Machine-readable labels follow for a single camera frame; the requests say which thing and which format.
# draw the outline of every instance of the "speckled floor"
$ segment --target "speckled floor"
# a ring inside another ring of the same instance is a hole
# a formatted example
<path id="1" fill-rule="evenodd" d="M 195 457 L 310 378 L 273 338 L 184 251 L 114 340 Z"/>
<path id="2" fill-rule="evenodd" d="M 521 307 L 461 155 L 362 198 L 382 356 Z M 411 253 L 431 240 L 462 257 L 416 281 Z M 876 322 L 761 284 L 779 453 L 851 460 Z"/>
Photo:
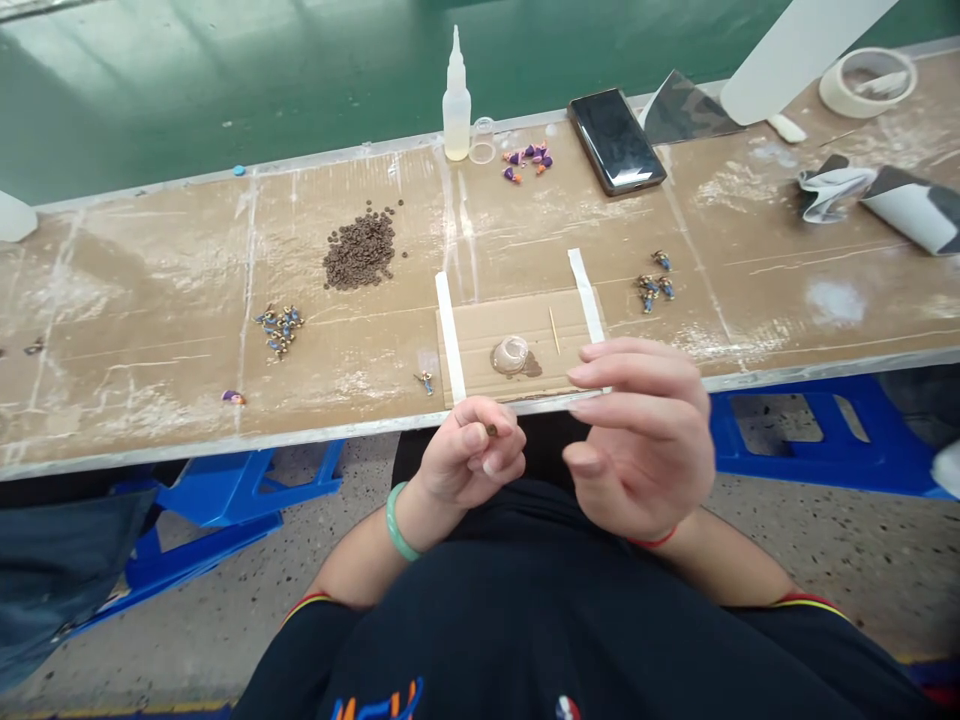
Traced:
<path id="1" fill-rule="evenodd" d="M 761 401 L 744 408 L 744 425 L 755 435 L 764 431 L 768 447 L 776 446 L 778 433 L 816 432 L 802 404 L 766 407 Z M 0 717 L 239 695 L 323 558 L 384 501 L 396 443 L 396 435 L 350 441 L 338 495 L 286 512 L 279 532 L 214 573 L 65 643 L 32 678 L 0 697 Z M 276 464 L 285 482 L 302 482 L 319 457 L 316 446 L 286 448 Z M 896 656 L 960 652 L 956 503 L 720 476 L 709 506 Z M 169 515 L 162 519 L 165 542 L 193 532 Z"/>

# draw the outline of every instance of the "blue stool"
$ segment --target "blue stool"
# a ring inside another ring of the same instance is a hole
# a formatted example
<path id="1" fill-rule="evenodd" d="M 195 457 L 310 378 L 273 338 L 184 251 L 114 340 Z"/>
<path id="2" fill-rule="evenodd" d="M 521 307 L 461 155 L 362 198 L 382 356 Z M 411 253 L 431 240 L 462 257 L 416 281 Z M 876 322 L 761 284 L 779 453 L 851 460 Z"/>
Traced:
<path id="1" fill-rule="evenodd" d="M 153 527 L 136 545 L 136 558 L 127 561 L 124 571 L 129 594 L 100 610 L 70 631 L 71 637 L 119 615 L 162 592 L 179 587 L 213 570 L 221 561 L 283 526 L 279 512 L 250 522 L 223 528 L 167 552 L 160 549 L 160 537 Z"/>
<path id="2" fill-rule="evenodd" d="M 136 557 L 127 562 L 129 594 L 70 629 L 70 634 L 86 632 L 114 615 L 210 572 L 221 561 L 279 530 L 283 526 L 280 510 L 337 492 L 343 478 L 333 477 L 333 473 L 344 443 L 331 442 L 313 480 L 295 487 L 266 477 L 273 469 L 273 450 L 192 460 L 172 488 L 160 486 L 156 504 L 201 527 L 221 529 L 163 552 L 157 529 L 151 528 L 137 541 Z M 131 479 L 116 491 L 157 485 L 143 470 L 132 469 Z M 268 492 L 261 492 L 264 486 Z"/>
<path id="3" fill-rule="evenodd" d="M 330 495 L 343 482 L 333 473 L 345 442 L 330 442 L 313 480 L 294 487 L 266 477 L 273 450 L 196 458 L 172 488 L 160 489 L 157 504 L 201 527 L 226 527 Z"/>
<path id="4" fill-rule="evenodd" d="M 823 431 L 819 442 L 787 443 L 787 457 L 747 449 L 730 399 L 735 395 L 803 395 Z M 847 424 L 839 396 L 853 407 L 870 442 Z M 718 472 L 831 485 L 854 490 L 950 498 L 930 475 L 934 452 L 906 426 L 879 383 L 869 375 L 733 390 L 712 396 L 710 430 Z"/>

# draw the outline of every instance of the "white squeeze bottle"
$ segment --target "white squeeze bottle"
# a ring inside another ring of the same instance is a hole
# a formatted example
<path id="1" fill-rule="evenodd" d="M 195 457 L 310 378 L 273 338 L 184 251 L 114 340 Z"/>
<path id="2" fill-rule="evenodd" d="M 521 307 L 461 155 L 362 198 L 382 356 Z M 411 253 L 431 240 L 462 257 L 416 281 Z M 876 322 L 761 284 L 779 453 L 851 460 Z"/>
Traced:
<path id="1" fill-rule="evenodd" d="M 447 91 L 443 94 L 443 151 L 451 160 L 463 160 L 470 152 L 470 93 L 467 69 L 460 54 L 460 30 L 456 25 L 447 65 Z"/>

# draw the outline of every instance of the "smartphone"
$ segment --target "smartphone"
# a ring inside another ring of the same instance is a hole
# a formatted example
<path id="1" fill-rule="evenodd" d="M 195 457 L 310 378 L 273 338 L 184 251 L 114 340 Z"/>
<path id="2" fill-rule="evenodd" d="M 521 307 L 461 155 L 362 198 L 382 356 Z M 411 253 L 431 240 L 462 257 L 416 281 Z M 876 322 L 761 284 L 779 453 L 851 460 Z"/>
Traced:
<path id="1" fill-rule="evenodd" d="M 642 190 L 667 179 L 619 88 L 577 98 L 567 114 L 607 195 Z"/>

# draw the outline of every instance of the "red string bracelet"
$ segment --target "red string bracelet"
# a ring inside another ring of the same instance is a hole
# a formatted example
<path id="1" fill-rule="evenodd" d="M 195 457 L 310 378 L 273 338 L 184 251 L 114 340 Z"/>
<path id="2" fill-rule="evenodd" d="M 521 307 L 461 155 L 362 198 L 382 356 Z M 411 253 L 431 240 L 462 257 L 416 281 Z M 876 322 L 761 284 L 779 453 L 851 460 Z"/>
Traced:
<path id="1" fill-rule="evenodd" d="M 678 527 L 677 525 L 674 525 L 673 529 L 671 529 L 670 532 L 668 532 L 664 537 L 660 538 L 659 540 L 653 540 L 651 542 L 647 542 L 645 540 L 631 540 L 630 538 L 627 538 L 627 540 L 632 542 L 634 545 L 637 545 L 638 547 L 646 548 L 647 550 L 652 550 L 653 548 L 660 547 L 665 542 L 667 542 L 667 540 L 669 540 L 674 535 L 676 535 L 677 527 Z"/>

